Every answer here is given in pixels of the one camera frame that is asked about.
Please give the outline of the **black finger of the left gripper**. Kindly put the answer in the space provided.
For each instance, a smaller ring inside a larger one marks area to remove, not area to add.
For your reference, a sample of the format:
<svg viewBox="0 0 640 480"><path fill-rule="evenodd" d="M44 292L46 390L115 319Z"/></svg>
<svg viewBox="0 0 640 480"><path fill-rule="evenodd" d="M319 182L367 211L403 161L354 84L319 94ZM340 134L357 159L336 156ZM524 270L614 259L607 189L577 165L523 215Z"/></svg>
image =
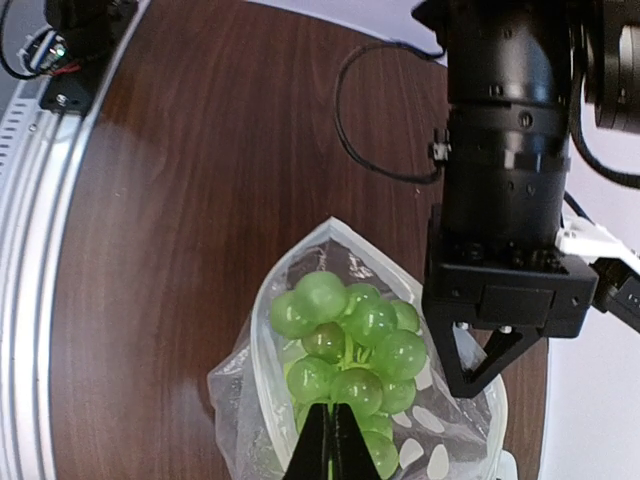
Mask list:
<svg viewBox="0 0 640 480"><path fill-rule="evenodd" d="M477 396L540 339L537 329L500 327L493 331L483 347L486 354L484 360L474 369L463 371L464 382L459 397Z"/></svg>
<svg viewBox="0 0 640 480"><path fill-rule="evenodd" d="M454 323L446 324L442 333L440 362L449 388L455 398L474 398L484 387L474 378L486 355L472 336L471 330Z"/></svg>

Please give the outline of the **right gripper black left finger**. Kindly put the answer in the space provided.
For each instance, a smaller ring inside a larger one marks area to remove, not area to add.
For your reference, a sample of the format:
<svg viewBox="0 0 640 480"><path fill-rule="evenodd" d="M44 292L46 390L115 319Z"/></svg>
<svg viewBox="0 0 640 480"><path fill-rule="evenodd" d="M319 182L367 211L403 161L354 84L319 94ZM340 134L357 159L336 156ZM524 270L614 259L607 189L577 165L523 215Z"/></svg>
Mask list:
<svg viewBox="0 0 640 480"><path fill-rule="evenodd" d="M283 480L328 479L330 421L327 404L316 403L310 407Z"/></svg>

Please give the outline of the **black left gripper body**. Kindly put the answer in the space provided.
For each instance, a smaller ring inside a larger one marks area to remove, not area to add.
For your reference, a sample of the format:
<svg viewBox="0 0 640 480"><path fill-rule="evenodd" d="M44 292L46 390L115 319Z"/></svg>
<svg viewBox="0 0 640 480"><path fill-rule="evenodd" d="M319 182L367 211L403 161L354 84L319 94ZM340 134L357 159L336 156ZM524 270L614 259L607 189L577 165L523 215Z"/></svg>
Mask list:
<svg viewBox="0 0 640 480"><path fill-rule="evenodd" d="M431 209L422 308L437 325L467 323L483 330L509 326L543 337L575 338L591 307L597 274L557 248L501 250L463 241L441 227Z"/></svg>

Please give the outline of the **clear polka dot zip bag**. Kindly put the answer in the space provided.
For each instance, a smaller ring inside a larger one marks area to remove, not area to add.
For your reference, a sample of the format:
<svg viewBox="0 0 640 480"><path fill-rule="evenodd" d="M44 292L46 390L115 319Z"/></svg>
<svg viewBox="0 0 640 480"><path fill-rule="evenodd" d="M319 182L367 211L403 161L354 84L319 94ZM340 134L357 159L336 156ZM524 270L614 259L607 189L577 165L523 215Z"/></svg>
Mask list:
<svg viewBox="0 0 640 480"><path fill-rule="evenodd" d="M421 285L345 223L316 227L272 267L232 353L207 377L215 438L235 479L337 477L304 457L311 409L347 406L368 466L356 479L497 479L506 390L445 382Z"/></svg>

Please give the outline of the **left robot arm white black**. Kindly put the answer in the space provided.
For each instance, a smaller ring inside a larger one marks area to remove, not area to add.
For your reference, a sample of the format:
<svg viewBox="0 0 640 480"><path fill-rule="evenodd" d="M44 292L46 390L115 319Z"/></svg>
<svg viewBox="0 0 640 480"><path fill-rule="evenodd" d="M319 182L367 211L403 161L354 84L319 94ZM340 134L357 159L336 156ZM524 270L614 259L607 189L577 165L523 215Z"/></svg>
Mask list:
<svg viewBox="0 0 640 480"><path fill-rule="evenodd" d="M608 181L636 175L588 149L639 130L635 1L426 1L413 16L448 57L444 170L428 227L422 308L450 393L471 398L543 338L578 336L590 308L639 325L639 257L584 213L561 215L569 152Z"/></svg>

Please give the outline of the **aluminium front rail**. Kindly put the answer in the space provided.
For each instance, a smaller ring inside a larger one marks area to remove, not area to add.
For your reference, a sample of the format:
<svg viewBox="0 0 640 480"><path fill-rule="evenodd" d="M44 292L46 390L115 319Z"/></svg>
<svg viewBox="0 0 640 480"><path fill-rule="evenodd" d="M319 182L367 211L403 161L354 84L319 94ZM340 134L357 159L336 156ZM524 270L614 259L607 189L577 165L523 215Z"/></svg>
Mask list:
<svg viewBox="0 0 640 480"><path fill-rule="evenodd" d="M111 81L149 6L119 3L115 49L95 93L75 77L22 81L1 123L1 476L53 479L51 330L71 200Z"/></svg>

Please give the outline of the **green fake grapes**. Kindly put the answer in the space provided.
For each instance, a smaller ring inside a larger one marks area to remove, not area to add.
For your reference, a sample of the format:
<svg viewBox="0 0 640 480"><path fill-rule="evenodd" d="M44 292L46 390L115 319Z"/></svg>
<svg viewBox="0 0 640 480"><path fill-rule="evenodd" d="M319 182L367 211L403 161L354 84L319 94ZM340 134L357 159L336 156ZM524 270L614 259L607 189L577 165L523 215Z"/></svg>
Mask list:
<svg viewBox="0 0 640 480"><path fill-rule="evenodd" d="M283 367L296 429L313 404L348 404L380 478L391 478L399 466L391 418L413 405L428 360L414 306L319 271L272 300L270 324L297 350Z"/></svg>

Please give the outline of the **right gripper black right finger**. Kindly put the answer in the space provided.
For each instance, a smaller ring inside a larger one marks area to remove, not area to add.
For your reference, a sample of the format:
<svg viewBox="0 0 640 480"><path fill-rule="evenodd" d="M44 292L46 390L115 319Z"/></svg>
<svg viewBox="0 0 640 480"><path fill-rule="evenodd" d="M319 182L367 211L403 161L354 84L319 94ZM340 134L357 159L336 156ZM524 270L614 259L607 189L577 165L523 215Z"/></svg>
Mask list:
<svg viewBox="0 0 640 480"><path fill-rule="evenodd" d="M332 478L380 480L356 417L348 404L334 404L331 417Z"/></svg>

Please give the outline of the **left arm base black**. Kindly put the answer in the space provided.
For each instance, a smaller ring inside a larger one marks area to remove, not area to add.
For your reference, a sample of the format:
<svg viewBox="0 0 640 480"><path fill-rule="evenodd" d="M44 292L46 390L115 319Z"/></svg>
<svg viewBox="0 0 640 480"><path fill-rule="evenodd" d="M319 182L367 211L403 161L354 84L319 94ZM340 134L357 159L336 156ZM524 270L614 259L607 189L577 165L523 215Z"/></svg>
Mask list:
<svg viewBox="0 0 640 480"><path fill-rule="evenodd" d="M17 80L48 80L42 109L85 116L140 6L139 1L129 0L48 0L47 26L18 53L22 69L12 68L5 55L1 67Z"/></svg>

